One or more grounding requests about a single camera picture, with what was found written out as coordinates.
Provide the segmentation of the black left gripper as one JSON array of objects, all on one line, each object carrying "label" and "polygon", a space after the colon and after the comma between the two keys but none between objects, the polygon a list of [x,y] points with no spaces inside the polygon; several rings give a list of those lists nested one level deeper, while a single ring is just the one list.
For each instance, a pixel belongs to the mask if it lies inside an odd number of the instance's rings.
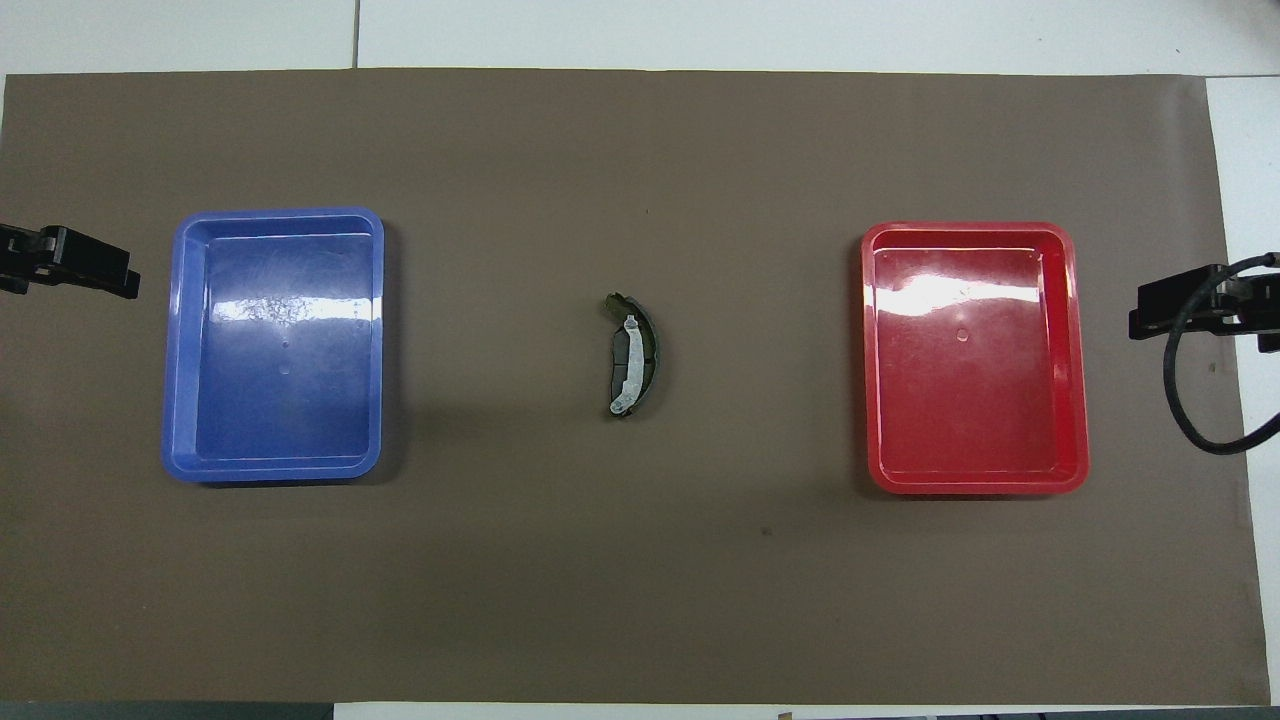
[{"label": "black left gripper", "polygon": [[1,291],[26,295],[32,283],[61,284],[64,279],[51,268],[60,233],[61,269],[70,283],[138,299],[140,273],[131,269],[128,251],[61,225],[32,231],[1,224]]}]

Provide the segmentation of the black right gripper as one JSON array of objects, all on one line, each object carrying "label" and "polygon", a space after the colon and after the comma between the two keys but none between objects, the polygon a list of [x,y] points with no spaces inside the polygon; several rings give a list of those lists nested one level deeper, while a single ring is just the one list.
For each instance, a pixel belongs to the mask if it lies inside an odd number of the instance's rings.
[{"label": "black right gripper", "polygon": [[[1189,332],[1212,329],[1219,337],[1252,334],[1261,354],[1279,351],[1277,260],[1254,275],[1233,274],[1212,292],[1212,302],[1197,304],[1184,320]],[[1140,284],[1130,310],[1130,340],[1149,340],[1170,333],[1190,295],[1213,273],[1215,264],[1193,268]]]}]

